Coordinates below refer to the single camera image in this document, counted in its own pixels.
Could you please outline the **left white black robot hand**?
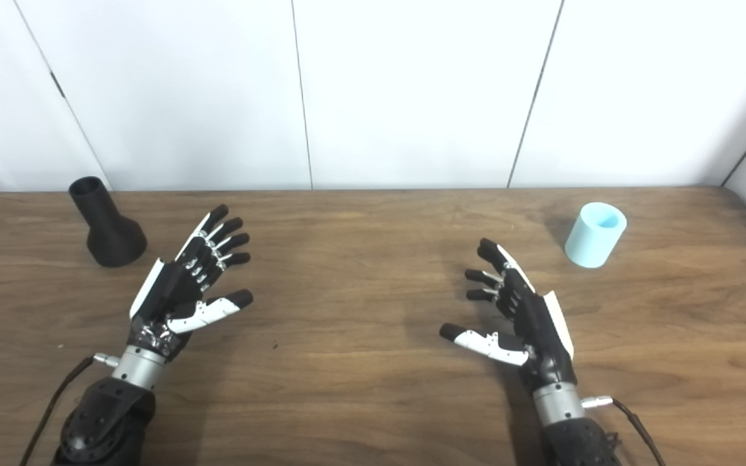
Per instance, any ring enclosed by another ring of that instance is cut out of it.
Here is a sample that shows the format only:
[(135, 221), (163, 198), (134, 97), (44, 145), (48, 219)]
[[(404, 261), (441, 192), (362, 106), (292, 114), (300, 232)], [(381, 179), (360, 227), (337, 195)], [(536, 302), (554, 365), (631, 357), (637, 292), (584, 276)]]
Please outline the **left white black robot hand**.
[(254, 295), (248, 289), (205, 296), (227, 269), (251, 260), (249, 253), (236, 251), (251, 239), (239, 231), (243, 220), (229, 215), (228, 206), (217, 206), (190, 233), (174, 260), (156, 260), (130, 307), (128, 345), (171, 362), (196, 330), (252, 304)]

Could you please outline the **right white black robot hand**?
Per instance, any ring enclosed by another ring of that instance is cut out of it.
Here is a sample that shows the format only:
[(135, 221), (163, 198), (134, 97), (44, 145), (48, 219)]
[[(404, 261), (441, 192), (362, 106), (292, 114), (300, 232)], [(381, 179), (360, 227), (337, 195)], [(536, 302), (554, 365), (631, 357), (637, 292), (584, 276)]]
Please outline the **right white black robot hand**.
[(494, 305), (512, 323), (513, 331), (477, 331), (445, 322), (439, 335), (459, 347), (515, 366), (530, 394), (551, 384), (578, 384), (571, 336), (556, 294), (536, 292), (521, 266), (497, 242), (483, 237), (477, 254), (494, 272), (466, 269), (467, 280), (483, 284), (482, 289), (468, 290), (466, 298)]

